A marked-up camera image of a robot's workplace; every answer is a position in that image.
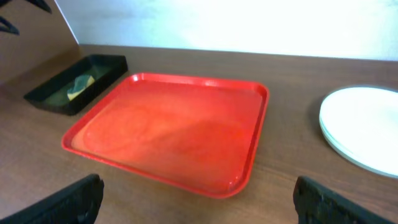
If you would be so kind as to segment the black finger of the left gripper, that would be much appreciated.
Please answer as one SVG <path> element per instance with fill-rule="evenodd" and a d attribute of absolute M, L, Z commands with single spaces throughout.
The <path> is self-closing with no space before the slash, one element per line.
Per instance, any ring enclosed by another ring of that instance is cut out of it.
<path fill-rule="evenodd" d="M 7 19 L 3 18 L 2 16 L 0 17 L 0 31 L 9 33 L 9 34 L 14 34 L 14 35 L 19 35 L 20 32 L 18 28 L 16 28 L 14 25 L 12 25 Z"/>
<path fill-rule="evenodd" d="M 33 4 L 34 6 L 44 10 L 45 12 L 52 13 L 52 9 L 50 6 L 45 2 L 45 0 L 26 0 L 27 2 Z"/>

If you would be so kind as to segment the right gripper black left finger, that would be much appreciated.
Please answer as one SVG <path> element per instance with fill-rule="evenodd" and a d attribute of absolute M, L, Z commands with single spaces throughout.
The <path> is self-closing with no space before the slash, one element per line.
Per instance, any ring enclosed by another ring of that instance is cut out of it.
<path fill-rule="evenodd" d="M 1 219 L 1 224 L 94 224 L 104 194 L 104 181 L 90 174 L 41 201 Z"/>

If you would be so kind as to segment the pale green round plate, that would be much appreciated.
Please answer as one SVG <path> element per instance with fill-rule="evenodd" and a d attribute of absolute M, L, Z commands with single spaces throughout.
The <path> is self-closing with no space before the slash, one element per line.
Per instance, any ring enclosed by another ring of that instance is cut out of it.
<path fill-rule="evenodd" d="M 387 172 L 384 172 L 384 171 L 377 170 L 377 169 L 375 169 L 375 168 L 373 168 L 371 166 L 368 166 L 366 164 L 363 164 L 362 162 L 359 162 L 358 160 L 353 158 L 349 154 L 349 152 L 347 150 L 344 150 L 343 147 L 341 145 L 339 145 L 338 142 L 332 138 L 332 136 L 326 130 L 326 127 L 324 126 L 324 124 L 321 121 L 319 122 L 319 124 L 320 124 L 320 129 L 322 131 L 323 137 L 325 138 L 326 142 L 341 157 L 343 157 L 347 161 L 351 162 L 352 164 L 354 164 L 354 165 L 356 165 L 356 166 L 358 166 L 358 167 L 360 167 L 362 169 L 368 170 L 368 171 L 370 171 L 372 173 L 375 173 L 375 174 L 378 174 L 378 175 L 382 175 L 382 176 L 385 176 L 385 177 L 390 177 L 390 178 L 393 178 L 393 179 L 397 179 L 397 174 L 390 174 L 390 173 L 387 173 Z"/>

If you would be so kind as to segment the light blue round plate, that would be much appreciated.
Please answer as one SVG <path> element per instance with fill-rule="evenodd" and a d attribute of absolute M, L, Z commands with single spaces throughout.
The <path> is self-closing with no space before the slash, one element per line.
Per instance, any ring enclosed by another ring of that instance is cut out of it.
<path fill-rule="evenodd" d="M 322 100 L 319 122 L 349 154 L 368 166 L 397 174 L 397 92 L 351 86 Z"/>

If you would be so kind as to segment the green and yellow sponge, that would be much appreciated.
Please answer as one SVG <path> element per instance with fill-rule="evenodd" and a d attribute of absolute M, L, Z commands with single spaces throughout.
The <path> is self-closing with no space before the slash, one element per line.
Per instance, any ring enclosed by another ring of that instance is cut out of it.
<path fill-rule="evenodd" d="M 91 75 L 80 75 L 76 77 L 73 86 L 67 91 L 68 99 L 70 101 L 73 100 L 94 82 L 95 79 Z"/>

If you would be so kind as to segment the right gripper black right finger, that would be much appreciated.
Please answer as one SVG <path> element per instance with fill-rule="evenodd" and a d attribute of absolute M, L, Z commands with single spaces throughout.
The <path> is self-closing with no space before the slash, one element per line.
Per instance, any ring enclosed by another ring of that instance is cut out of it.
<path fill-rule="evenodd" d="M 298 224 L 393 224 L 306 176 L 297 178 L 293 201 Z"/>

